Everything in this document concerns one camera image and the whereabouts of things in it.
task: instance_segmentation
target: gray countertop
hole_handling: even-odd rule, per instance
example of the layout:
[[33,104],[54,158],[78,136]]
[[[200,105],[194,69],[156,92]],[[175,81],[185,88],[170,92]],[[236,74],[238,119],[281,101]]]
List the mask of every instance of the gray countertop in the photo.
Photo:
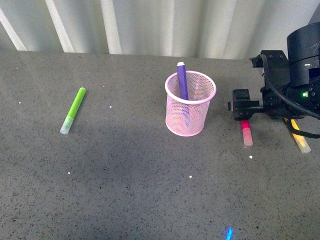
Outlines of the gray countertop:
[[[311,240],[320,236],[320,140],[303,154],[255,114],[252,147],[232,90],[261,99],[247,60],[0,51],[0,239]],[[205,127],[166,127],[177,62],[217,85]],[[68,135],[61,125],[80,87]],[[316,119],[298,121],[320,132]]]

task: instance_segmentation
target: pink mesh pen cup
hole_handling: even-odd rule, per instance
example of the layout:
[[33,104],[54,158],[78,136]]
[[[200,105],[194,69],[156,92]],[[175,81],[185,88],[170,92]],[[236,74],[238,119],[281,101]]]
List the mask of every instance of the pink mesh pen cup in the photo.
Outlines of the pink mesh pen cup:
[[205,126],[210,100],[217,87],[207,75],[197,71],[186,71],[188,100],[180,98],[178,74],[165,81],[166,117],[168,129],[183,137],[197,135]]

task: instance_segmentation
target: green marker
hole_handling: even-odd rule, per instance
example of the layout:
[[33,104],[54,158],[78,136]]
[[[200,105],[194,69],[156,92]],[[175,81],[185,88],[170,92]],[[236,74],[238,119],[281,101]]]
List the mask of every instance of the green marker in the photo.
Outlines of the green marker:
[[83,87],[81,87],[79,89],[78,94],[76,95],[76,97],[72,103],[72,106],[68,112],[68,115],[66,116],[66,118],[63,122],[63,125],[60,129],[61,134],[68,134],[68,132],[71,128],[71,125],[74,122],[75,116],[78,112],[78,109],[81,105],[81,102],[84,99],[85,95],[86,95],[86,90]]

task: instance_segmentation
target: white curtain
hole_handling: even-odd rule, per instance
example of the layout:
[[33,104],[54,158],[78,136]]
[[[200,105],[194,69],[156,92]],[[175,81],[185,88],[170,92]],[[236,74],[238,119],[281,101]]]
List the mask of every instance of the white curtain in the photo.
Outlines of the white curtain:
[[244,59],[284,50],[320,0],[0,0],[0,49]]

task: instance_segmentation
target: marker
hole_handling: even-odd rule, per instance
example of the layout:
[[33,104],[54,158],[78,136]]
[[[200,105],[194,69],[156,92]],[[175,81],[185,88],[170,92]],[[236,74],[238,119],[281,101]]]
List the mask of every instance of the marker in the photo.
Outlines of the marker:
[[66,116],[63,125],[60,129],[61,134],[68,134],[69,130],[71,128],[72,123],[74,122],[75,116],[78,112],[78,109],[80,107],[80,104],[82,100],[84,99],[84,96],[86,94],[86,90],[81,87],[72,103],[72,106],[68,112],[68,115]]
[[232,240],[232,235],[234,231],[232,227],[228,227],[228,230],[226,231],[225,240]]
[[[292,127],[296,130],[300,130],[296,121],[294,119],[291,119]],[[311,148],[309,147],[309,144],[307,143],[304,136],[296,135],[292,133],[292,136],[294,137],[296,143],[298,144],[299,149],[302,153],[307,154],[311,152]]]
[[187,74],[186,74],[186,65],[183,61],[178,62],[177,66],[178,80],[179,80],[179,91],[180,98],[184,100],[189,100],[188,97],[188,87],[187,87]]
[[246,147],[252,146],[254,143],[252,142],[249,120],[241,120],[241,127],[244,145]]

